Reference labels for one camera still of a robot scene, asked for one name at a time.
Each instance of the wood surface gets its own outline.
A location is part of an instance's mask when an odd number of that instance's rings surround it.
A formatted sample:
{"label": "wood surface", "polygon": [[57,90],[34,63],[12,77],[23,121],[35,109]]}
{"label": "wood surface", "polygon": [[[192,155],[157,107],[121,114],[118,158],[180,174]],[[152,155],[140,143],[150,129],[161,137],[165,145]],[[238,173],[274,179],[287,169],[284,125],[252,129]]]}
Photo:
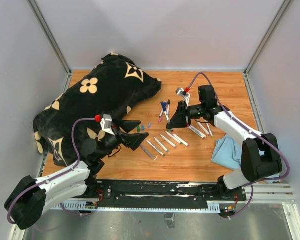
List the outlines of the wood surface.
{"label": "wood surface", "polygon": [[[84,70],[75,71],[70,87],[82,80],[88,73],[89,71]],[[141,120],[145,126],[145,131],[150,133],[147,139],[159,147],[154,140],[154,137],[157,137],[168,148],[169,153],[166,156],[159,155],[157,160],[154,161],[141,148],[132,151],[122,147],[121,151],[114,157],[103,159],[105,166],[97,177],[99,179],[121,180],[216,182],[218,177],[230,173],[231,170],[211,162],[216,140],[225,136],[222,130],[211,126],[214,137],[208,136],[206,139],[202,139],[190,129],[175,129],[174,133],[188,142],[189,147],[178,144],[177,148],[173,148],[160,137],[160,134],[168,137],[165,133],[167,120],[164,118],[161,123],[158,122],[158,116],[162,109],[160,102],[171,100],[170,116],[172,117],[176,112],[178,102],[182,100],[180,96],[177,96],[176,89],[178,87],[186,88],[196,72],[148,71],[147,73],[153,78],[162,80],[162,89],[155,97],[140,103],[132,109],[125,119]],[[242,73],[207,72],[206,74],[212,81],[221,102],[230,108],[239,119],[256,129]],[[208,83],[205,78],[199,76],[190,91],[190,105],[200,103],[198,86],[206,84]],[[193,122],[192,125],[200,129],[196,122]],[[142,145],[154,156],[158,155],[147,142]],[[62,168],[54,165],[50,154],[43,175],[49,175],[60,169]]]}

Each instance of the white wall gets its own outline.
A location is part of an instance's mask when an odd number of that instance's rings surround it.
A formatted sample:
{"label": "white wall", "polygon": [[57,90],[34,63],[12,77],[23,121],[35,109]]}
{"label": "white wall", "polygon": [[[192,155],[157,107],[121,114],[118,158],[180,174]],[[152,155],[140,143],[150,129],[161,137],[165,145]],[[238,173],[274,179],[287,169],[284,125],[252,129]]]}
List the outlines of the white wall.
{"label": "white wall", "polygon": [[300,0],[293,2],[249,76],[263,125],[290,161],[287,181],[300,213]]}
{"label": "white wall", "polygon": [[283,0],[37,0],[73,69],[115,51],[152,70],[243,70]]}
{"label": "white wall", "polygon": [[43,160],[33,119],[59,96],[66,77],[27,1],[0,1],[0,240],[12,227],[5,201]]}

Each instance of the gray floor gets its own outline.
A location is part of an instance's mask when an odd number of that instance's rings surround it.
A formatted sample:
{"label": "gray floor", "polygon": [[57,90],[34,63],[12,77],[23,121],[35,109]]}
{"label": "gray floor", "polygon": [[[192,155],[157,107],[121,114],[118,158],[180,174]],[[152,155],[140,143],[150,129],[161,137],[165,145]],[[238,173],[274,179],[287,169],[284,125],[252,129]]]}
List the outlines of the gray floor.
{"label": "gray floor", "polygon": [[225,220],[214,213],[176,213],[174,228],[165,214],[155,212],[96,212],[78,217],[48,211],[25,240],[291,240],[282,205],[251,205],[243,214]]}

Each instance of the floral patterned blanket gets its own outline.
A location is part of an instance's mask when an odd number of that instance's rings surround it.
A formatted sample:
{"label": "floral patterned blanket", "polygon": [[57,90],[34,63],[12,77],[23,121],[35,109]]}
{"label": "floral patterned blanket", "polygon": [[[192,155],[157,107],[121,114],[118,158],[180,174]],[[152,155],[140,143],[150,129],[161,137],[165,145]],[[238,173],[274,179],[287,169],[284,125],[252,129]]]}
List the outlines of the floral patterned blanket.
{"label": "floral patterned blanket", "polygon": [[[160,79],[150,77],[131,59],[108,54],[92,72],[35,117],[33,128],[39,153],[52,153],[57,166],[71,165],[77,160],[71,131],[78,119],[98,114],[122,119],[138,103],[155,96],[161,86]],[[99,123],[83,121],[75,128],[75,144],[80,150],[87,138],[98,141],[105,134],[108,133],[101,130]]]}

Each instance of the light blue towel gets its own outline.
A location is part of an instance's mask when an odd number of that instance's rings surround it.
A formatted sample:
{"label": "light blue towel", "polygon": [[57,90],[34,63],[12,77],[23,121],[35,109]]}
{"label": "light blue towel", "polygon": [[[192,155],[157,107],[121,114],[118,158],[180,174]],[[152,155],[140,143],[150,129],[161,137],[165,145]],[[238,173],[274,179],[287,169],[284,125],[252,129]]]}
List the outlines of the light blue towel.
{"label": "light blue towel", "polygon": [[212,162],[227,169],[236,170],[241,165],[242,147],[235,142],[228,134],[216,141],[216,146],[212,155]]}

